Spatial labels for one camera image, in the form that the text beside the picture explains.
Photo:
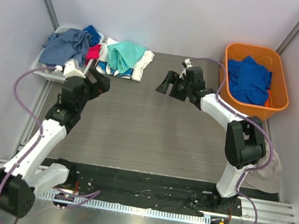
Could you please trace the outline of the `white printed t shirt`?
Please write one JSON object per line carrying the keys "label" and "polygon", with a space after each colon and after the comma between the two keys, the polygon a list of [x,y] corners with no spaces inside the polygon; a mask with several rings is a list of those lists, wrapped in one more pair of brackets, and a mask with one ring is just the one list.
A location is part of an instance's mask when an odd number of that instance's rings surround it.
{"label": "white printed t shirt", "polygon": [[113,70],[108,66],[108,48],[107,44],[108,41],[110,43],[115,43],[116,41],[108,38],[105,42],[105,44],[102,46],[102,54],[100,55],[100,58],[96,62],[95,68],[96,70],[105,75],[111,75],[114,77],[122,78],[122,79],[128,79],[132,81],[140,82],[143,72],[145,68],[153,61],[154,53],[147,49],[141,60],[139,60],[134,67],[131,69],[128,69],[124,73],[119,73],[118,70]]}

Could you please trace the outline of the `teal t shirt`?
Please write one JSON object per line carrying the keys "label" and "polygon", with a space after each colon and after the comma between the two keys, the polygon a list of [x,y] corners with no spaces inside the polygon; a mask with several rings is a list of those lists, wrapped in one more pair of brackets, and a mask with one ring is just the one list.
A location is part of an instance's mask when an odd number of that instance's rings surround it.
{"label": "teal t shirt", "polygon": [[110,43],[108,41],[108,66],[119,73],[124,73],[141,60],[145,52],[145,47],[132,43],[131,41],[120,41]]}

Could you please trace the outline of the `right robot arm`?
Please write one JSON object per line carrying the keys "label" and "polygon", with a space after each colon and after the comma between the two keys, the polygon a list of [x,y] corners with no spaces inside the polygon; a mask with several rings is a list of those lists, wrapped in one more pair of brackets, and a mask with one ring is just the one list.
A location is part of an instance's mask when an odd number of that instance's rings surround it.
{"label": "right robot arm", "polygon": [[223,101],[211,88],[206,88],[200,67],[186,67],[182,74],[168,71],[165,79],[156,88],[172,98],[186,99],[199,110],[210,115],[225,129],[225,157],[227,164],[220,180],[212,189],[210,198],[201,206],[222,213],[234,204],[238,190],[249,168],[258,164],[266,155],[262,121],[247,117]]}

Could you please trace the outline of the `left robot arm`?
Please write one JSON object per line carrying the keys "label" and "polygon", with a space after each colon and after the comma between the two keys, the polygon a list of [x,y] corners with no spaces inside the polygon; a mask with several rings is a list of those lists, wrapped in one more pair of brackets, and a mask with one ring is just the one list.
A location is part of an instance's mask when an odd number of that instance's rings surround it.
{"label": "left robot arm", "polygon": [[64,68],[65,81],[56,103],[48,110],[39,129],[28,143],[3,167],[0,167],[0,210],[17,218],[29,213],[37,197],[60,185],[75,186],[76,165],[58,159],[47,169],[38,167],[50,151],[62,141],[81,119],[87,102],[110,90],[110,79],[97,70],[87,78],[72,64]]}

